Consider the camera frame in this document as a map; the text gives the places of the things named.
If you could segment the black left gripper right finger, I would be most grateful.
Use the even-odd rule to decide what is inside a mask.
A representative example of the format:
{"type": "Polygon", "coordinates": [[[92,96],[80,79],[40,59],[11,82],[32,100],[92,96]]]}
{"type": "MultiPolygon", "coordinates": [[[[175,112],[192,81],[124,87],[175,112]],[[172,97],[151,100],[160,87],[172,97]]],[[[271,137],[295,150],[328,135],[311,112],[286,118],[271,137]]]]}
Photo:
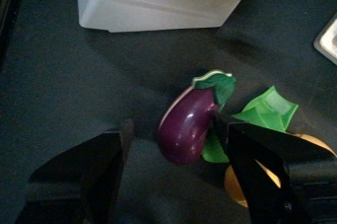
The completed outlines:
{"type": "Polygon", "coordinates": [[[214,129],[244,192],[252,224],[337,224],[337,156],[232,116],[214,129]]]}

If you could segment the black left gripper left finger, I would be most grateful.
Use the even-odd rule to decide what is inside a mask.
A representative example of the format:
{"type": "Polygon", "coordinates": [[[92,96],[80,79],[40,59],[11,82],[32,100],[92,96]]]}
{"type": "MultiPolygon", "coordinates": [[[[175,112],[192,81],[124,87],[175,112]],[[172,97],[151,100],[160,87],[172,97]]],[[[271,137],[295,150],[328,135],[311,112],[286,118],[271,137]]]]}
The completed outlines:
{"type": "Polygon", "coordinates": [[[47,161],[31,174],[15,224],[114,224],[132,141],[128,120],[47,161]]]}

